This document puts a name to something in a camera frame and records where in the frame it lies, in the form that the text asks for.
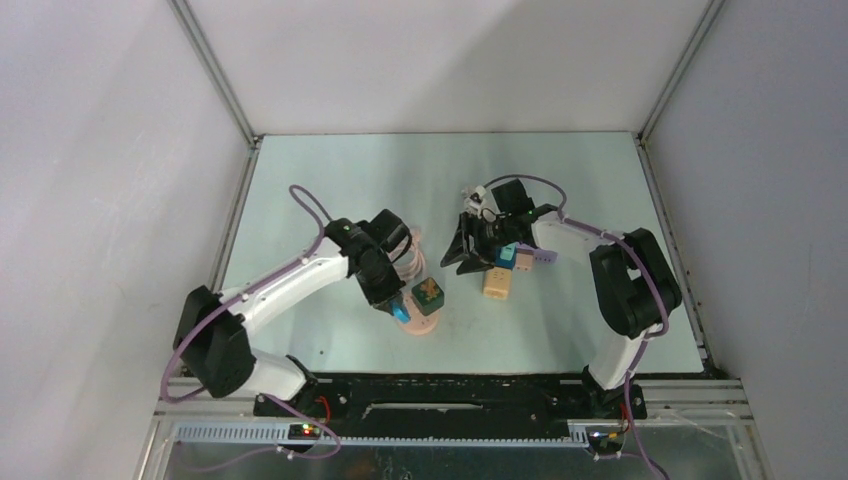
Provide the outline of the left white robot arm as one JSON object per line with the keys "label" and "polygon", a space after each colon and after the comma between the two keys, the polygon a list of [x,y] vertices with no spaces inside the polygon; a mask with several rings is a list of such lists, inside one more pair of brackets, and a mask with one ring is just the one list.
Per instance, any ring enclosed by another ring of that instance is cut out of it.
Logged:
{"label": "left white robot arm", "polygon": [[240,390],[277,398],[292,416],[316,403],[311,372],[291,355],[252,346],[257,334],[285,311],[319,290],[354,278],[366,303],[398,320],[408,311],[391,253],[408,251],[412,234],[393,212],[372,220],[330,221],[315,242],[267,276],[241,289],[215,293],[201,285],[186,297],[173,341],[173,361],[182,363],[215,399]]}

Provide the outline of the small pink plug adapter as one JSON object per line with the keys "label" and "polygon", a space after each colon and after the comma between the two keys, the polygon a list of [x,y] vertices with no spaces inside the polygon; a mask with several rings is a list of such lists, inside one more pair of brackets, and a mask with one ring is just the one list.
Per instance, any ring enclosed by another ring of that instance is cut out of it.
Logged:
{"label": "small pink plug adapter", "polygon": [[534,254],[532,251],[519,250],[515,255],[514,269],[529,272],[533,269]]}

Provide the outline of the light blue adapter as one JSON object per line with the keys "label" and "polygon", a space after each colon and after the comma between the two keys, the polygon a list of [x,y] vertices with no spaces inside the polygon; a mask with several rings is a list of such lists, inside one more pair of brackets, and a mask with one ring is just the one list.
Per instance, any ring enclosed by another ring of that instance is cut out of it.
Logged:
{"label": "light blue adapter", "polygon": [[395,299],[390,304],[392,316],[401,324],[411,321],[411,316],[402,299]]}

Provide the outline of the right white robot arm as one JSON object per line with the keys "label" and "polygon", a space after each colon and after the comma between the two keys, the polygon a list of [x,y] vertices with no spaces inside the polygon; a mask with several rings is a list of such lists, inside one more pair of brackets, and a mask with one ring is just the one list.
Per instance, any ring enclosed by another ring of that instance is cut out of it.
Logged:
{"label": "right white robot arm", "polygon": [[509,247],[561,253],[571,247],[586,255],[599,310],[610,338],[585,371],[590,384],[581,392],[585,411],[606,418],[622,403],[648,343],[669,330],[669,315],[682,294],[655,235],[644,228],[615,233],[575,220],[565,204],[536,204],[524,174],[498,177],[465,188],[456,231],[442,267],[459,275],[503,269]]}

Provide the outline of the purple power strip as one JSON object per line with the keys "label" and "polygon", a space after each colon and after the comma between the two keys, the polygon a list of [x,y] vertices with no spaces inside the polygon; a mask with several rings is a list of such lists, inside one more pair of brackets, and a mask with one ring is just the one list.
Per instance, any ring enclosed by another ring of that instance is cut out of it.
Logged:
{"label": "purple power strip", "polygon": [[558,253],[552,250],[533,248],[530,245],[519,243],[516,247],[518,252],[531,255],[535,262],[553,264],[558,259]]}

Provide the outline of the dark green cube socket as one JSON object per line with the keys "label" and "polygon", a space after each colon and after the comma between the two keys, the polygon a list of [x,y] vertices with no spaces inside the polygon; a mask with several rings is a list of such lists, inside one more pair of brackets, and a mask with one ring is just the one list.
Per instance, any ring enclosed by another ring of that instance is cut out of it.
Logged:
{"label": "dark green cube socket", "polygon": [[445,304],[445,293],[433,277],[426,277],[411,289],[413,303],[424,316],[432,315]]}

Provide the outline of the beige cube socket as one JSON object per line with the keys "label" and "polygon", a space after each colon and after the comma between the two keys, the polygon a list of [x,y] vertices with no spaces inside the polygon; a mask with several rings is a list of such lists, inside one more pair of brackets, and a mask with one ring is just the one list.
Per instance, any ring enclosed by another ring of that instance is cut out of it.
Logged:
{"label": "beige cube socket", "polygon": [[484,297],[507,300],[512,286],[512,270],[494,267],[484,273],[482,294]]}

